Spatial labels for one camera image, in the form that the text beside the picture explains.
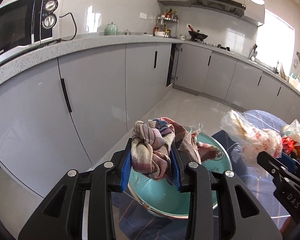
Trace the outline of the clear bag with green print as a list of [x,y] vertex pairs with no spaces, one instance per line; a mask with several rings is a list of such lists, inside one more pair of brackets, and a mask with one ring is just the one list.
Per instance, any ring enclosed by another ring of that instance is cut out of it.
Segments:
[[295,119],[289,125],[283,125],[280,131],[281,137],[289,137],[295,142],[300,143],[300,122]]

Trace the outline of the clear bag with red print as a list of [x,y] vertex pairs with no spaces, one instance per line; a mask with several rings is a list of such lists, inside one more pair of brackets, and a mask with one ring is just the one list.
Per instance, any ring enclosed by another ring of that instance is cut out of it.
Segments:
[[247,166],[257,167],[257,156],[266,152],[273,158],[282,156],[282,138],[273,129],[258,128],[241,113],[230,110],[221,119],[221,129],[231,140],[239,143],[242,149],[242,158]]

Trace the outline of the plaid dish cloth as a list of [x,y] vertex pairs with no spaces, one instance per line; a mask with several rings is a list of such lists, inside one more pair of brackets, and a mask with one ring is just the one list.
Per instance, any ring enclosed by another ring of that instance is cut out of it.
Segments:
[[187,153],[190,161],[202,163],[206,160],[220,160],[223,153],[211,144],[197,140],[200,127],[187,130],[176,121],[161,117],[136,121],[132,131],[131,158],[134,171],[155,181],[166,179],[172,184],[171,149]]

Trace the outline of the teal trash bin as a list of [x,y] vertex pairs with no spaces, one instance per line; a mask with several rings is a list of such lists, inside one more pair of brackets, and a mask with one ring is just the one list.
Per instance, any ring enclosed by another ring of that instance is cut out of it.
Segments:
[[[219,149],[221,155],[216,159],[207,159],[202,165],[210,172],[223,173],[232,169],[232,164],[226,149],[217,140],[217,135],[208,136],[200,132],[197,140]],[[154,180],[131,170],[128,189],[134,199],[149,213],[165,218],[187,219],[189,214],[190,193],[185,192],[189,183],[184,172],[185,166],[181,158],[175,155],[171,148],[172,166],[170,179]]]

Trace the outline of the orange snack wrapper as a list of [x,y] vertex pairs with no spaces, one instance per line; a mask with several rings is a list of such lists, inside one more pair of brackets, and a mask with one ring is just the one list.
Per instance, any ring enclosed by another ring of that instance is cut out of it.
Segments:
[[300,161],[300,143],[291,137],[282,138],[283,152],[292,159]]

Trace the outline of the blue plaid tablecloth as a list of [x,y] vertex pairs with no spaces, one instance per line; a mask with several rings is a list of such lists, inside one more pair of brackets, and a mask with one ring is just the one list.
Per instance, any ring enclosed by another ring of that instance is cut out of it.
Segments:
[[202,161],[215,160],[214,146],[198,142],[198,130],[187,131],[162,117],[137,121],[132,132],[132,173],[147,183],[147,206],[167,213],[149,213],[133,190],[115,196],[119,227],[128,239],[300,239],[300,162],[293,166],[282,155],[282,139],[260,129],[236,111],[222,119],[222,132],[243,147],[247,165],[263,167],[273,177],[274,197],[290,214],[279,229],[245,179],[235,171],[209,173]]

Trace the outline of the grey base cabinets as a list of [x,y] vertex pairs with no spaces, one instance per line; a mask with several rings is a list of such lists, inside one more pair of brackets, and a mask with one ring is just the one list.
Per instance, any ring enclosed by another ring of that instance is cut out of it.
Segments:
[[174,44],[80,38],[0,64],[0,166],[42,197],[91,168],[166,95]]

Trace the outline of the black wok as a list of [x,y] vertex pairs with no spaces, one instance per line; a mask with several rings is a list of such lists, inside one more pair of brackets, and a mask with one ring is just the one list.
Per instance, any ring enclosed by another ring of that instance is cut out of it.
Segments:
[[199,30],[195,31],[191,25],[188,25],[188,27],[190,29],[189,34],[191,36],[190,38],[191,41],[196,41],[196,40],[203,41],[208,37],[207,35],[202,34]]

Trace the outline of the spice rack with bottles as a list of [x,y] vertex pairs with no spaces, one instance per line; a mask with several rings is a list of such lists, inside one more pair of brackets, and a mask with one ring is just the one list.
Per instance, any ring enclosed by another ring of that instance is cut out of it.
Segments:
[[164,31],[166,33],[165,37],[175,38],[179,27],[177,12],[177,9],[174,10],[172,8],[159,12],[155,20],[153,35],[155,31]]

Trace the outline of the black range hood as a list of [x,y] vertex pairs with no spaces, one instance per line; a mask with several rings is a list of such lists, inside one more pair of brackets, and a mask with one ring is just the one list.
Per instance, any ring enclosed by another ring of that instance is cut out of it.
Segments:
[[188,0],[192,7],[221,12],[236,18],[244,16],[246,5],[233,0]]

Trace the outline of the green ceramic jar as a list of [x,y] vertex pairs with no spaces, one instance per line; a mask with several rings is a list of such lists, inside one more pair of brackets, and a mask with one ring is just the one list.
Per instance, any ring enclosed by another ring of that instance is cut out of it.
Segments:
[[109,24],[107,24],[105,30],[104,30],[104,35],[105,36],[113,36],[113,35],[117,35],[118,33],[118,26],[117,24],[111,22]]

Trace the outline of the black microwave oven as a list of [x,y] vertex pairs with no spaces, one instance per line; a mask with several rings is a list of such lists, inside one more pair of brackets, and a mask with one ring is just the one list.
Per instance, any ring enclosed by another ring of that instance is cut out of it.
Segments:
[[61,0],[15,0],[0,7],[0,65],[60,38]]

